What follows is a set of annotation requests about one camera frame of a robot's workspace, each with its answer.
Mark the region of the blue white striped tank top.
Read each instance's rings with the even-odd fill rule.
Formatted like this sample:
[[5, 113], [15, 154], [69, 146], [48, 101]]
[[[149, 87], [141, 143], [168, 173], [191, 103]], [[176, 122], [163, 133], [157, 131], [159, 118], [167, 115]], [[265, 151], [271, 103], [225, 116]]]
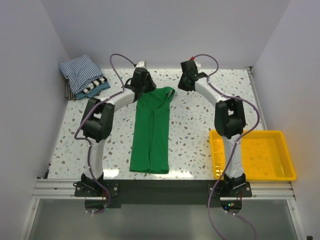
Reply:
[[102, 70], [87, 55], [61, 62], [59, 70], [68, 80], [71, 91], [74, 94], [82, 92], [92, 81], [102, 78]]

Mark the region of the green tank top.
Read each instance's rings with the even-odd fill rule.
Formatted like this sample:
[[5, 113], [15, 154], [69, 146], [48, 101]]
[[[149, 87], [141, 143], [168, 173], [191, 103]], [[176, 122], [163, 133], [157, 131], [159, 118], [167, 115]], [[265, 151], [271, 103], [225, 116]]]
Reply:
[[170, 104], [175, 89], [167, 86], [144, 93], [137, 101], [129, 170], [169, 172]]

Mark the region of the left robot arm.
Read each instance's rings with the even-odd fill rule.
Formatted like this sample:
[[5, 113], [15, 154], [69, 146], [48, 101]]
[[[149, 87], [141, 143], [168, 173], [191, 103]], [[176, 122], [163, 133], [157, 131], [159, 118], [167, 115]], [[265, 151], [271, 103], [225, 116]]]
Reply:
[[121, 108], [136, 102], [145, 93], [156, 89], [151, 74], [144, 66], [136, 66], [124, 89], [105, 100], [90, 98], [87, 102], [80, 129], [83, 140], [88, 141], [87, 170], [81, 175], [78, 191], [99, 196], [108, 191], [104, 185], [103, 151], [114, 121], [114, 114]]

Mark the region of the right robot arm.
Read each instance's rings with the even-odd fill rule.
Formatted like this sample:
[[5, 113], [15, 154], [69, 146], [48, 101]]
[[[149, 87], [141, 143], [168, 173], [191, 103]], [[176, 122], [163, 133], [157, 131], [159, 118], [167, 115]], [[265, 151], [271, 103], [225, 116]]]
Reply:
[[246, 125], [243, 102], [234, 97], [228, 97], [215, 88], [208, 75], [200, 72], [200, 64], [192, 59], [181, 64], [182, 75], [178, 88], [187, 92], [195, 91], [214, 105], [214, 127], [222, 137], [225, 167], [223, 177], [223, 192], [230, 197], [235, 196], [246, 184], [246, 175], [242, 163], [240, 136]]

